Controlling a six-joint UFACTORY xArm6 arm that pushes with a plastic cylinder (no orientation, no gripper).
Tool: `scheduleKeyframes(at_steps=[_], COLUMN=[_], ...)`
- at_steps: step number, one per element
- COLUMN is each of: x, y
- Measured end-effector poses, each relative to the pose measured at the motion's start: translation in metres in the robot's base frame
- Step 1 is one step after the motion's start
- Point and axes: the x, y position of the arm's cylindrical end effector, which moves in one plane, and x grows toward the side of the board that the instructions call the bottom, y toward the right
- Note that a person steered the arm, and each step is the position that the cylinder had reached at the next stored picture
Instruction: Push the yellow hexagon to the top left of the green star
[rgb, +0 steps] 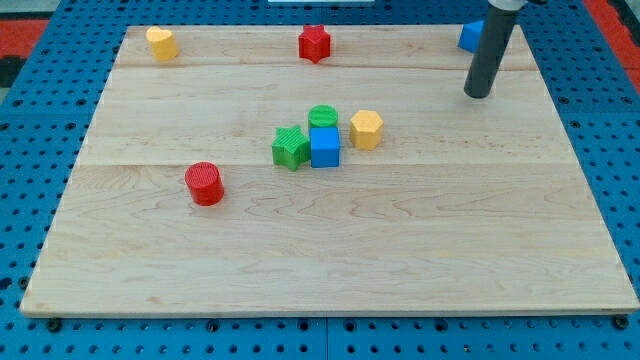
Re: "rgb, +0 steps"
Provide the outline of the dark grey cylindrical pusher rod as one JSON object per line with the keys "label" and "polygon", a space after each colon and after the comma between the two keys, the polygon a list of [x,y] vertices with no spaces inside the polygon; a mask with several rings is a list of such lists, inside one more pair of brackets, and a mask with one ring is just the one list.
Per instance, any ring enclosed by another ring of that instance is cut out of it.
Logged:
{"label": "dark grey cylindrical pusher rod", "polygon": [[520,2],[489,3],[464,85],[469,97],[481,99],[490,94],[520,10]]}

